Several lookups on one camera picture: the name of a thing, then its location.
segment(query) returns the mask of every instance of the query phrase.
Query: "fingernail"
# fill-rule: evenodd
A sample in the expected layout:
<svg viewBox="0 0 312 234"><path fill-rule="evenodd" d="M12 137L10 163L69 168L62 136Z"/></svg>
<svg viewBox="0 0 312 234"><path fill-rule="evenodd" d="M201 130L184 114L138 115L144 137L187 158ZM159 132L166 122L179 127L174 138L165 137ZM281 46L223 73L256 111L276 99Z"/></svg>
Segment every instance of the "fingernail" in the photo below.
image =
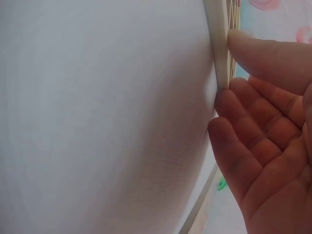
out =
<svg viewBox="0 0 312 234"><path fill-rule="evenodd" d="M245 40L245 39L251 39L250 34L241 31L241 30L235 30L235 29L230 29L228 32L228 38L231 40Z"/></svg>

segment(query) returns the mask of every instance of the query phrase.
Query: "white wall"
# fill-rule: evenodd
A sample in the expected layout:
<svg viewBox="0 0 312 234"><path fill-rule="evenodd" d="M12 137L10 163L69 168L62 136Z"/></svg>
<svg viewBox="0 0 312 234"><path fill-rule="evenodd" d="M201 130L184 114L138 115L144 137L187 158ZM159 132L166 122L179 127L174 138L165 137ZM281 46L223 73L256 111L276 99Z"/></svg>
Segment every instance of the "white wall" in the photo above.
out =
<svg viewBox="0 0 312 234"><path fill-rule="evenodd" d="M1 0L0 233L177 232L213 67L202 0Z"/></svg>

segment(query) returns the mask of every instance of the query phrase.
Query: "white surface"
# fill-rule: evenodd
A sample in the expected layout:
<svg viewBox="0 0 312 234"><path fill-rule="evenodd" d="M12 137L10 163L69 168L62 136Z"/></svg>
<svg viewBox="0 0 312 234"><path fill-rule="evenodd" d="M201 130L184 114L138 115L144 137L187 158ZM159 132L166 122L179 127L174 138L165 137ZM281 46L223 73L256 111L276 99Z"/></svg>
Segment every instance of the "white surface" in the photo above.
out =
<svg viewBox="0 0 312 234"><path fill-rule="evenodd" d="M247 234L243 215L228 186L214 196L203 234Z"/></svg>
<svg viewBox="0 0 312 234"><path fill-rule="evenodd" d="M3 0L0 35L0 233L177 233L214 163L202 0Z"/></svg>

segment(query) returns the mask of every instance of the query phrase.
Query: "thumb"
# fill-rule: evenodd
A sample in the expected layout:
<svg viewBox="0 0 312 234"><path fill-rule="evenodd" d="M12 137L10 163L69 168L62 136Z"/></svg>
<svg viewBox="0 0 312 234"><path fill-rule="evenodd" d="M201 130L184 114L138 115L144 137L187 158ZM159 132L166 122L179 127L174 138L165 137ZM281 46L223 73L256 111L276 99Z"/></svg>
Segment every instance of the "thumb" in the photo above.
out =
<svg viewBox="0 0 312 234"><path fill-rule="evenodd" d="M312 45L253 39L230 30L228 47L250 75L284 90L303 95L312 82Z"/></svg>

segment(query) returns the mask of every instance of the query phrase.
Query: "green object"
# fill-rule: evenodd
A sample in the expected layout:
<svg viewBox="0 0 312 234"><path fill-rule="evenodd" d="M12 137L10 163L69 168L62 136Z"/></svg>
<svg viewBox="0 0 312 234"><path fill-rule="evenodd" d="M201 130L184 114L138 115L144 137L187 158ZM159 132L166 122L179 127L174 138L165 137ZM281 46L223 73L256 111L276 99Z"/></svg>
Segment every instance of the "green object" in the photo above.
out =
<svg viewBox="0 0 312 234"><path fill-rule="evenodd" d="M227 185L227 182L225 181L225 178L222 176L219 181L218 191L224 189Z"/></svg>

